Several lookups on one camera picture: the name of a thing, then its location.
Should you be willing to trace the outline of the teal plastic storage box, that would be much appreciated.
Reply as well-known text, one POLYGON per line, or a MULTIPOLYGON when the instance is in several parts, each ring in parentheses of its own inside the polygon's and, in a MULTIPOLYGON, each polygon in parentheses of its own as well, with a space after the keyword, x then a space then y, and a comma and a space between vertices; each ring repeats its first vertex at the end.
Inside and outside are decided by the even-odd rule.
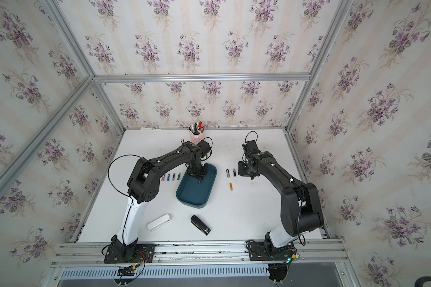
POLYGON ((201 209, 207 204, 217 176, 217 168, 211 164, 207 164, 205 167, 208 167, 207 174, 201 181, 185 172, 176 191, 176 198, 179 202, 197 209, 201 209))

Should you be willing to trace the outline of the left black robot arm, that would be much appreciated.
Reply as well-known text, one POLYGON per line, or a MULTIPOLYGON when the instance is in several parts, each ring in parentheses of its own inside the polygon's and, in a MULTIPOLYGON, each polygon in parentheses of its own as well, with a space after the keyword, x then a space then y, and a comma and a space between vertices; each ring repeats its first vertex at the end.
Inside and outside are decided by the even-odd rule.
POLYGON ((138 251, 138 228, 151 202, 159 192, 161 178, 174 168, 185 165, 176 197, 188 206, 203 208, 209 199, 217 176, 214 165, 205 163, 212 155, 212 145, 201 140, 190 141, 160 157, 147 160, 140 157, 127 181, 129 202, 120 228, 109 245, 109 255, 132 262, 138 251))

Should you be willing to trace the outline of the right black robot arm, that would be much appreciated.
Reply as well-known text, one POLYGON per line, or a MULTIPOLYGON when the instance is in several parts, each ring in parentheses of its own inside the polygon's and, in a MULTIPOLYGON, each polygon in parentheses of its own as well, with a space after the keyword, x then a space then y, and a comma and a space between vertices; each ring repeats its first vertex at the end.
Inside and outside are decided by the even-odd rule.
POLYGON ((238 162, 241 177, 265 177, 281 196, 281 225, 268 233, 275 248, 282 248, 304 232, 323 227, 324 216, 317 187, 288 173, 269 152, 254 153, 238 162))

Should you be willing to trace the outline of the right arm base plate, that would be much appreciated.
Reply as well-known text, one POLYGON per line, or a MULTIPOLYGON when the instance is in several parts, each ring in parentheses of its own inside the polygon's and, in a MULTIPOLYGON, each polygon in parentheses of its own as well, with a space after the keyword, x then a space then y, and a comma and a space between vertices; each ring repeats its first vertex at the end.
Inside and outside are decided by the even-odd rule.
POLYGON ((289 244, 276 248, 266 239, 263 242, 247 240, 245 248, 249 253, 250 261, 281 261, 289 263, 297 258, 297 249, 293 245, 289 244))

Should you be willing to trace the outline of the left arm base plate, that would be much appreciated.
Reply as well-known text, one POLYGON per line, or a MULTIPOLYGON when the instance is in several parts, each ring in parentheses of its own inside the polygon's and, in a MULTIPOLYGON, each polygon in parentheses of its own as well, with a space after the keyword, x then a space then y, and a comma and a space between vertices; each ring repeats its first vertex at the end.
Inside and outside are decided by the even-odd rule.
POLYGON ((105 246, 101 253, 105 264, 139 263, 144 260, 151 263, 154 257, 155 244, 137 244, 133 248, 127 248, 126 253, 117 252, 112 245, 105 246))

